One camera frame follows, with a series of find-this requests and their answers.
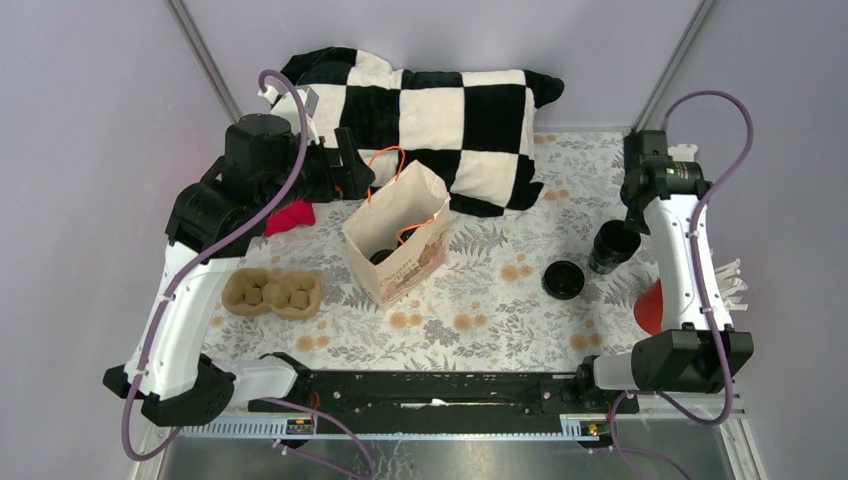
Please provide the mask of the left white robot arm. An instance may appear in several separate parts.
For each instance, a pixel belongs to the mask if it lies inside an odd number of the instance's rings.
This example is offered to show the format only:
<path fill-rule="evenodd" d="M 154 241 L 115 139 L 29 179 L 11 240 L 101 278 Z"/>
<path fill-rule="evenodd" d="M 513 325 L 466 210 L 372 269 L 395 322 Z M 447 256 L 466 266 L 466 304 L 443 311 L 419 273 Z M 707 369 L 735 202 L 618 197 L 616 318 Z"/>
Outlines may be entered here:
<path fill-rule="evenodd" d="M 230 125 L 222 155 L 175 201 L 144 336 L 126 363 L 105 372 L 104 386 L 127 403 L 139 401 L 159 427 L 202 426 L 266 397 L 288 411 L 304 407 L 311 387 L 282 355 L 225 361 L 202 353 L 211 312 L 273 212 L 300 200 L 361 199 L 374 178 L 348 127 L 313 140 L 271 114 Z"/>

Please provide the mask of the brown cardboard cup carrier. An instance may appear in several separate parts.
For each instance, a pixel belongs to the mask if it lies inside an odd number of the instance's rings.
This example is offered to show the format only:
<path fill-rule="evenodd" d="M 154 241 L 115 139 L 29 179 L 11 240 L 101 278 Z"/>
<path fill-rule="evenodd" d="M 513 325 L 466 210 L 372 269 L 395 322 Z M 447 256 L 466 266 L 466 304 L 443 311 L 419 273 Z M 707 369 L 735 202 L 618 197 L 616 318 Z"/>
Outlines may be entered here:
<path fill-rule="evenodd" d="M 323 294 L 323 283 L 311 272 L 242 268 L 229 277 L 221 302 L 237 316 L 273 313 L 283 320 L 305 320 L 318 312 Z"/>

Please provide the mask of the brown paper bag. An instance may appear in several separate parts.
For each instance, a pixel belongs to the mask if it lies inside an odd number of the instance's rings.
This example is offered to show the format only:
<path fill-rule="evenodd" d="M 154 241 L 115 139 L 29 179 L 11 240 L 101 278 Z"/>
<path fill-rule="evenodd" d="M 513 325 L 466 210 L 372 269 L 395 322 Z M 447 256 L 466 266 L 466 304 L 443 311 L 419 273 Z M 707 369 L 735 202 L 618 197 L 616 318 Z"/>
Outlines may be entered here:
<path fill-rule="evenodd" d="M 386 310 L 446 261 L 450 234 L 450 195 L 439 176 L 399 146 L 398 164 L 388 181 L 369 191 L 342 228 L 351 273 L 368 297 Z M 379 265 L 369 257 L 395 252 Z"/>

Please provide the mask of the black coffee cup lid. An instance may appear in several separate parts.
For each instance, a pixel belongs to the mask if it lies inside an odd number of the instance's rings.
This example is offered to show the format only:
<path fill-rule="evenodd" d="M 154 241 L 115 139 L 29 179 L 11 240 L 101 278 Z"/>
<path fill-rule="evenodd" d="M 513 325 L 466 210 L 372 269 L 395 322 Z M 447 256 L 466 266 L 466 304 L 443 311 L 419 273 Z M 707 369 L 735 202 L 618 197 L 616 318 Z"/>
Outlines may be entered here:
<path fill-rule="evenodd" d="M 369 261 L 373 265 L 379 265 L 380 263 L 382 263 L 383 261 L 388 259 L 394 252 L 395 252 L 394 249 L 379 250 L 369 257 Z"/>

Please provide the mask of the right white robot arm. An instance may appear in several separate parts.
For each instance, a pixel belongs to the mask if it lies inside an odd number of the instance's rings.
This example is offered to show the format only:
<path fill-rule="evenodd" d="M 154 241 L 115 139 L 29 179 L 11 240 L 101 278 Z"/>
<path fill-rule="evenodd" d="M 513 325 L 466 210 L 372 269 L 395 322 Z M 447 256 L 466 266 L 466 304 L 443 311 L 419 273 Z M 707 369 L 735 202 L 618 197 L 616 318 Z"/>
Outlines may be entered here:
<path fill-rule="evenodd" d="M 623 144 L 623 227 L 651 238 L 662 287 L 662 331 L 626 354 L 590 356 L 573 396 L 597 412 L 614 392 L 718 393 L 751 358 L 753 338 L 735 329 L 709 251 L 711 182 L 694 161 L 673 158 L 661 130 L 629 133 Z"/>

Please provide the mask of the stack of black cups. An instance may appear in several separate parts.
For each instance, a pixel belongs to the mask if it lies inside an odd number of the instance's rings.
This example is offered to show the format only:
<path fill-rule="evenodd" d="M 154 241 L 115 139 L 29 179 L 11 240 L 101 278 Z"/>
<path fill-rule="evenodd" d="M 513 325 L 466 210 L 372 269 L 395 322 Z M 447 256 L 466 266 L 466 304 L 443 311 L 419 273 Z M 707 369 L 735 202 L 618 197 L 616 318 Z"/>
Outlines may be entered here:
<path fill-rule="evenodd" d="M 623 220 L 605 222 L 593 240 L 588 266 L 595 273 L 612 273 L 628 261 L 641 245 L 641 235 L 628 229 Z"/>

